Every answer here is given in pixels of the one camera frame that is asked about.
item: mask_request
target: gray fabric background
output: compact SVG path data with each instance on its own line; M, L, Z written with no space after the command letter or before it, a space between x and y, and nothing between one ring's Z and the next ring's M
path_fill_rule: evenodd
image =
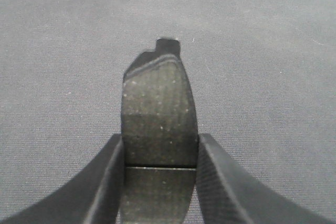
M178 38L199 131L336 221L336 0L0 0L0 219L120 132L122 75ZM196 198L186 223L202 223Z

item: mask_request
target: clamp jaw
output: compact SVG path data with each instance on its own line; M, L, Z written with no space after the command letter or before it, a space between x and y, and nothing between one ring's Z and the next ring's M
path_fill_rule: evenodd
M206 224L332 224L275 193L198 134L177 40L125 72L121 134L71 181L0 224L181 224L196 182Z

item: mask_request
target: gray textured surface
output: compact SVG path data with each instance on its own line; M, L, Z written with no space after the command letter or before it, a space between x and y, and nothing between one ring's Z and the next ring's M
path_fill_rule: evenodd
M182 44L199 131L336 220L335 0L0 0L0 10L0 218L60 187L120 131L123 72L169 36ZM202 223L191 209L186 223Z

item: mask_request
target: curved black support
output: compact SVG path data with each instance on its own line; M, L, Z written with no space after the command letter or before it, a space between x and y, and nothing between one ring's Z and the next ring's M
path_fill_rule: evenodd
M210 134L200 134L197 193L206 224L332 224L253 178Z
M111 224L124 177L123 143L115 134L71 181L0 224Z

